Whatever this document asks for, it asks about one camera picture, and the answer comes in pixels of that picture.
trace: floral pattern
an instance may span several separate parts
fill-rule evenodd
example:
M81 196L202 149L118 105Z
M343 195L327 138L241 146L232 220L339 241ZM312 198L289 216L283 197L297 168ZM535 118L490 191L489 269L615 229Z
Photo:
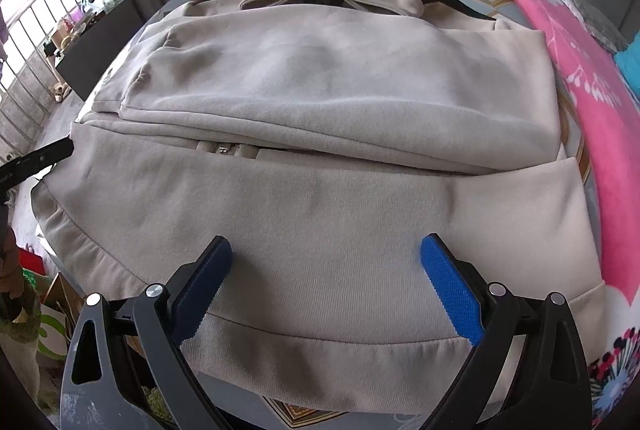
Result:
M640 284L640 115L612 57L558 0L514 0L543 30L588 141L600 206L602 279L631 305ZM637 319L628 322L630 326Z
M589 365L592 428L611 412L625 394L640 368L640 339L635 327L616 338L613 349Z

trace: dark blue gripper pad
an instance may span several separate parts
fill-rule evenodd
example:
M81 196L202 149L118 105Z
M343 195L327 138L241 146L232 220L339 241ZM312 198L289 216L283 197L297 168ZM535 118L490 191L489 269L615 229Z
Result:
M480 304L435 236L422 240L420 262L456 332L477 346L484 332Z
M180 285L179 292L171 303L173 321L172 338L177 346L193 338L231 269L233 253L228 240L216 237L203 251L200 258L191 264L180 266L167 286Z

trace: gray floor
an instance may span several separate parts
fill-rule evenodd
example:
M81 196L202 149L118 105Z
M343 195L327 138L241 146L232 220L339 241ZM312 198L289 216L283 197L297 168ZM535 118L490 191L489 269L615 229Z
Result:
M76 119L84 102L71 91L69 96L53 110L49 120L44 125L36 142L36 149L65 137L69 133L71 123ZM34 248L35 253L45 255L46 250L36 237L36 219L31 210L31 189L36 185L37 178L30 177L18 188L18 195L14 203L11 226L15 232L18 246L24 248L27 244Z

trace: teal fabric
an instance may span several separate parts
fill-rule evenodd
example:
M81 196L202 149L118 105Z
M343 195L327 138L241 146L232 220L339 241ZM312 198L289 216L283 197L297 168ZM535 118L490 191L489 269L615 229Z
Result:
M613 59L618 64L628 86L636 97L640 98L640 32L636 33L636 38L629 44L626 51L617 52Z

